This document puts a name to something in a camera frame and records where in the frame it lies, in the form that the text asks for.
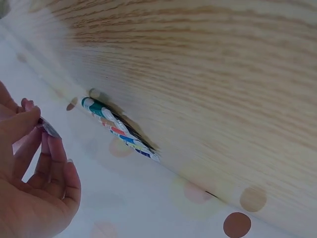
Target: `wooden surface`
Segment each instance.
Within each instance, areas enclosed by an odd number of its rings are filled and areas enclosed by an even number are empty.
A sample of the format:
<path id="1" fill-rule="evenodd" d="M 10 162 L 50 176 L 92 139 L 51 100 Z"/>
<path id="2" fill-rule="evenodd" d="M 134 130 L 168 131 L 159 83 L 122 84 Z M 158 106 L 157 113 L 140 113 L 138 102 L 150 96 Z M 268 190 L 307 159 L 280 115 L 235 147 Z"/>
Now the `wooden surface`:
<path id="1" fill-rule="evenodd" d="M 164 166 L 316 237 L 317 1 L 10 5 L 5 29 L 68 83 L 109 95 Z"/>

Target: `brown circle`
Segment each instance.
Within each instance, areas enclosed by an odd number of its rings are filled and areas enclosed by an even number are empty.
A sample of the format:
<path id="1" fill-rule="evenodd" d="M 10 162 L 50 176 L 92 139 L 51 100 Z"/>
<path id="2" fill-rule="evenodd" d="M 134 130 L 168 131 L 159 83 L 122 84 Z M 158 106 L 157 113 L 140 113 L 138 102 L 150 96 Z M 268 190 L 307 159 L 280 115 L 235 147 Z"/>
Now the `brown circle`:
<path id="1" fill-rule="evenodd" d="M 74 107 L 76 106 L 76 104 L 78 103 L 78 98 L 73 98 L 70 102 L 70 104 L 68 104 L 67 108 L 66 108 L 66 111 L 70 111 L 70 110 L 73 110 Z"/>
<path id="2" fill-rule="evenodd" d="M 20 61 L 21 63 L 26 63 L 26 57 L 24 54 L 22 53 L 17 53 L 16 54 L 16 58 L 18 59 L 18 61 Z"/>
<path id="3" fill-rule="evenodd" d="M 241 212 L 231 213 L 223 223 L 223 231 L 230 238 L 244 237 L 250 229 L 250 218 Z"/>
<path id="4" fill-rule="evenodd" d="M 266 192 L 260 187 L 246 188 L 241 197 L 240 204 L 248 212 L 258 212 L 266 204 Z"/>

